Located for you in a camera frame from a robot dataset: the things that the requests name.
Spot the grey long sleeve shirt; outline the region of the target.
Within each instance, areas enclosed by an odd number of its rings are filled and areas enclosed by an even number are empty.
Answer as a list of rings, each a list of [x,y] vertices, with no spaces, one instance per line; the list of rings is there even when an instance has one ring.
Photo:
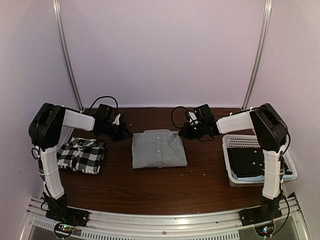
[[[146,130],[132,138],[132,168],[173,168],[188,165],[183,140],[177,131]]]

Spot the black white plaid shirt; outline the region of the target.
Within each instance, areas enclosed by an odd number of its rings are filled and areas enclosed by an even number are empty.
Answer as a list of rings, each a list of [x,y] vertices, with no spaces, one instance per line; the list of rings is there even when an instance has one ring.
[[[107,148],[108,143],[103,140],[72,137],[57,151],[57,165],[61,169],[97,175]]]

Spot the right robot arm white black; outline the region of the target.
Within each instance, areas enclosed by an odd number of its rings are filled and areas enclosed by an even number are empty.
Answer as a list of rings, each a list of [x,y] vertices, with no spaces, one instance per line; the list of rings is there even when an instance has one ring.
[[[207,104],[186,110],[187,121],[179,127],[178,135],[200,140],[208,135],[214,138],[230,132],[253,130],[264,157],[264,184],[262,199],[267,201],[256,210],[259,220],[268,220],[275,212],[275,203],[282,193],[281,161],[291,141],[288,127],[269,103],[238,113],[215,118]]]

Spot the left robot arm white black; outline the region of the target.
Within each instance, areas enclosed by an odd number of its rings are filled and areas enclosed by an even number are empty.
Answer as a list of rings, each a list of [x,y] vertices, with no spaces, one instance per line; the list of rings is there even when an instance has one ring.
[[[111,107],[105,104],[101,104],[93,116],[51,103],[41,106],[28,133],[32,145],[39,150],[39,173],[48,197],[57,201],[65,195],[57,164],[58,143],[63,127],[107,135],[113,142],[134,136],[127,128],[123,114],[117,114],[114,120],[108,119],[111,111]]]

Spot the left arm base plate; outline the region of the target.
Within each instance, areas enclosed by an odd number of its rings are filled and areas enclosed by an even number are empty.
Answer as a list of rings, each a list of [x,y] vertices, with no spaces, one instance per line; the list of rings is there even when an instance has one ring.
[[[58,206],[49,206],[45,216],[48,219],[55,220],[57,222],[61,222],[70,226],[86,227],[89,218],[89,212],[86,210],[70,207],[61,209]]]

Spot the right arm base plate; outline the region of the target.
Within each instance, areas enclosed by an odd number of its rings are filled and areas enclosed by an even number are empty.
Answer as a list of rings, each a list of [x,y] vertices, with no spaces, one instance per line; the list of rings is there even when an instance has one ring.
[[[239,212],[239,217],[243,226],[269,222],[272,219],[281,217],[282,215],[279,205],[267,202],[262,203],[257,207],[242,209]]]

